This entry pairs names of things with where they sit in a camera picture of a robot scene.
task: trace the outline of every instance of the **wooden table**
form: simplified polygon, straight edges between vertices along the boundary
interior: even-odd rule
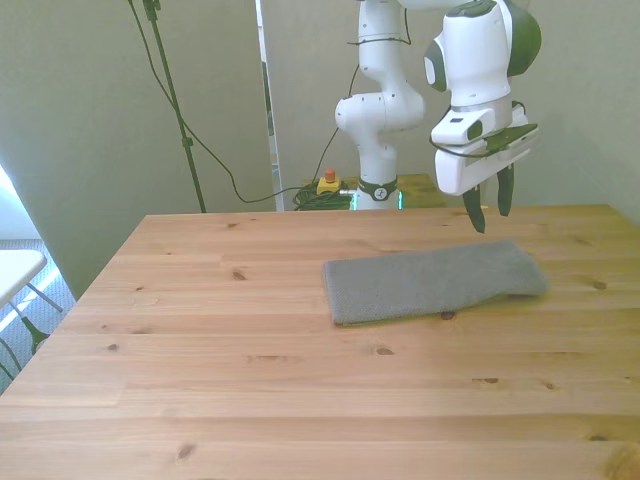
[[[0,398],[0,478],[637,480],[638,229],[608,207],[487,229],[447,209],[146,218]],[[504,238],[547,297],[332,326],[325,261]]]

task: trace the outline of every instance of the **white chair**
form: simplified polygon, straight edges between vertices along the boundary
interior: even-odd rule
[[[53,308],[62,312],[62,307],[33,286],[31,280],[47,264],[46,257],[36,250],[0,250],[0,306],[7,303],[16,311],[22,323],[31,334],[32,353],[35,354],[40,344],[49,335],[38,330],[31,321],[18,309],[13,297],[24,287],[36,292]]]

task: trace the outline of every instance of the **wall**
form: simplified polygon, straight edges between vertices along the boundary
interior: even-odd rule
[[[284,186],[313,175],[335,128],[337,100],[346,95],[358,62],[358,2],[269,0],[263,5],[279,161]],[[517,166],[519,205],[609,203],[640,222],[640,158],[633,139],[640,124],[638,2],[534,0],[530,9],[544,35],[530,72],[515,79],[542,140]],[[423,54],[442,29],[443,12],[409,14],[412,47],[403,49],[409,82],[427,101],[427,118],[415,130],[393,134],[399,172],[433,174],[428,135],[447,108],[448,95],[430,89]],[[356,92],[377,86],[359,77]],[[358,173],[357,151],[340,133],[325,160],[345,175]],[[495,185],[487,202],[494,203]]]
[[[159,17],[185,118],[245,196],[268,195],[254,0],[163,0]],[[7,0],[0,45],[0,155],[78,296],[145,215],[198,211],[177,122],[126,1]],[[240,203],[213,160],[195,156],[211,212],[273,210]]]
[[[0,165],[0,240],[40,238],[11,180]]]

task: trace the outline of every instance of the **folded towel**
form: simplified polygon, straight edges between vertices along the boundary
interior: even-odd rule
[[[535,261],[512,241],[336,260],[325,264],[324,280],[337,325],[455,312],[549,288]]]

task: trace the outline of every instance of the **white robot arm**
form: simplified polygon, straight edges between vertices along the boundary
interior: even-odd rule
[[[463,195],[478,231],[484,231],[477,185],[498,174],[499,206],[511,209],[513,163],[530,153],[538,135],[524,106],[512,102],[509,78],[521,75],[541,46],[535,19],[512,0],[364,0],[360,10],[360,65],[382,86],[379,94],[356,95],[338,105],[338,126],[360,151],[360,208],[397,206],[395,151],[381,145],[381,131],[417,126],[425,113],[421,96],[407,83],[399,61],[400,13],[453,7],[444,29],[427,50],[429,84],[451,91],[451,108],[432,133],[438,149],[438,186]]]

